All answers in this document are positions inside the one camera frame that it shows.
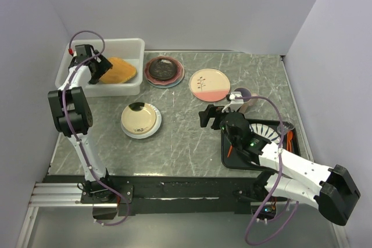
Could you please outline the orange woven-pattern square plate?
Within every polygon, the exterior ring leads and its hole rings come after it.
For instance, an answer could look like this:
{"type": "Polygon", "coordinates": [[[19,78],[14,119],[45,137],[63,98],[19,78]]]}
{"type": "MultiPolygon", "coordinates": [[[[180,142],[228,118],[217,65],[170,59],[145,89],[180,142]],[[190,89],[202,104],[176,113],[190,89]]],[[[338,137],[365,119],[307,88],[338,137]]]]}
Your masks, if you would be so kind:
{"type": "Polygon", "coordinates": [[[110,57],[108,61],[112,64],[112,68],[99,79],[104,84],[122,84],[137,74],[137,69],[122,58],[110,57]]]}

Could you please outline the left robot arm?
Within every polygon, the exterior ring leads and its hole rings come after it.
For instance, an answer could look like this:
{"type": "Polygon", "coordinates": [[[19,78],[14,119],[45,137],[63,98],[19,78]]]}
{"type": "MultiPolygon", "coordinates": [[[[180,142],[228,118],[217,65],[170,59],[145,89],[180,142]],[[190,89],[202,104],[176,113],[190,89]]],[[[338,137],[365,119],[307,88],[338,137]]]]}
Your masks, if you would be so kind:
{"type": "Polygon", "coordinates": [[[57,90],[48,92],[48,102],[54,125],[73,145],[82,164],[85,183],[98,184],[95,196],[102,202],[111,201],[116,189],[109,184],[109,173],[100,160],[92,143],[89,129],[93,126],[93,116],[84,88],[97,82],[112,64],[92,45],[76,45],[69,49],[72,60],[65,82],[57,90]]]}

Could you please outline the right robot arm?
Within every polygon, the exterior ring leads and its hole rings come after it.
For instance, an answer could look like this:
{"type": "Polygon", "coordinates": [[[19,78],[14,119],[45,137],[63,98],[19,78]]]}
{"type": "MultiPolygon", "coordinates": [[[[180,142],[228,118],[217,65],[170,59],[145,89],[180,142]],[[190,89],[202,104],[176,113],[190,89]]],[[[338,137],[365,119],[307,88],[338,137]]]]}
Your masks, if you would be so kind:
{"type": "Polygon", "coordinates": [[[344,226],[360,199],[349,171],[339,164],[324,166],[280,147],[276,132],[261,123],[250,123],[240,112],[225,112],[222,106],[208,105],[198,113],[200,126],[214,119],[212,129],[220,130],[222,141],[243,161],[268,168],[272,174],[254,187],[255,196],[272,196],[308,204],[330,222],[344,226]]]}

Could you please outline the cream and pink round plate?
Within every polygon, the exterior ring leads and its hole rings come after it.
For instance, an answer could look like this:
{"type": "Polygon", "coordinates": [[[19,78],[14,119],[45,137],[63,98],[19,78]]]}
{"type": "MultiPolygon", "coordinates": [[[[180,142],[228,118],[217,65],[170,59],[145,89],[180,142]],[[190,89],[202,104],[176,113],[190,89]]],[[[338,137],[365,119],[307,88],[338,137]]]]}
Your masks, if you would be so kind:
{"type": "Polygon", "coordinates": [[[216,69],[201,69],[189,79],[192,94],[205,102],[218,102],[226,97],[230,91],[230,80],[216,69]]]}

